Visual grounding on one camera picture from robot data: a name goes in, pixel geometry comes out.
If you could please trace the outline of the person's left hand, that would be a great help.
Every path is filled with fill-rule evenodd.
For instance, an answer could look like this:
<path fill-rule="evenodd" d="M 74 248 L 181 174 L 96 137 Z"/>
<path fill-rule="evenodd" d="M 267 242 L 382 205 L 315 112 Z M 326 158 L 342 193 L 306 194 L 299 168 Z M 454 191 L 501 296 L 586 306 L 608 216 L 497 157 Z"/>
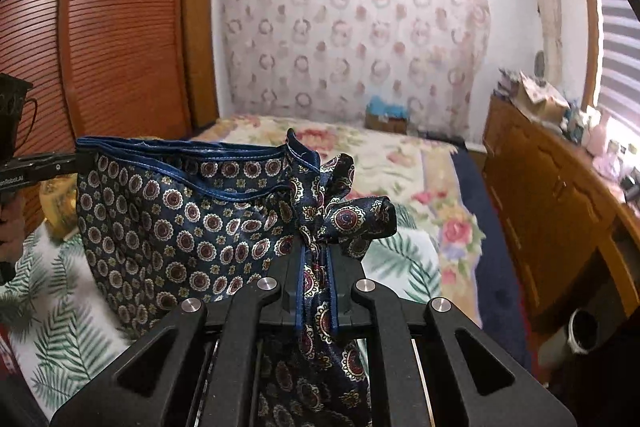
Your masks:
<path fill-rule="evenodd" d="M 26 236 L 23 210 L 24 197 L 17 193 L 11 202 L 1 206 L 0 261 L 15 263 L 22 257 Z"/>

